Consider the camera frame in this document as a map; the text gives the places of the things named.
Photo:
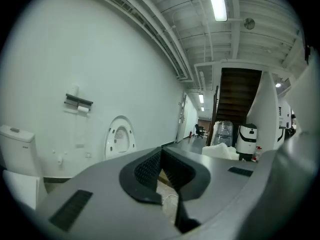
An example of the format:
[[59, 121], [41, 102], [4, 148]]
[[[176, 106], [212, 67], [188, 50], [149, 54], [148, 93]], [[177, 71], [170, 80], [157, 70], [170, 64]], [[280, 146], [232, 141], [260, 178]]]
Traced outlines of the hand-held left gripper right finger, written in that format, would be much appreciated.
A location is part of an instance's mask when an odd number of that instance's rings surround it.
[[199, 199], [203, 195], [211, 181], [211, 174], [204, 165], [167, 147], [161, 150], [160, 164], [178, 194], [174, 225], [181, 233], [187, 233], [201, 223], [188, 215], [185, 202]]

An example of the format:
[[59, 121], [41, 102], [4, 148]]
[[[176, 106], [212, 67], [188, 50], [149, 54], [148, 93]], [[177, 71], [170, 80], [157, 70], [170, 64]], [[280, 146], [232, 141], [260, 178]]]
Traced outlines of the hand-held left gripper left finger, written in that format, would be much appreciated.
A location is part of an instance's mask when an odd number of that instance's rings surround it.
[[121, 169], [120, 186], [137, 202], [162, 204], [162, 196], [157, 193], [158, 177], [162, 170], [161, 156], [162, 148], [157, 147]]

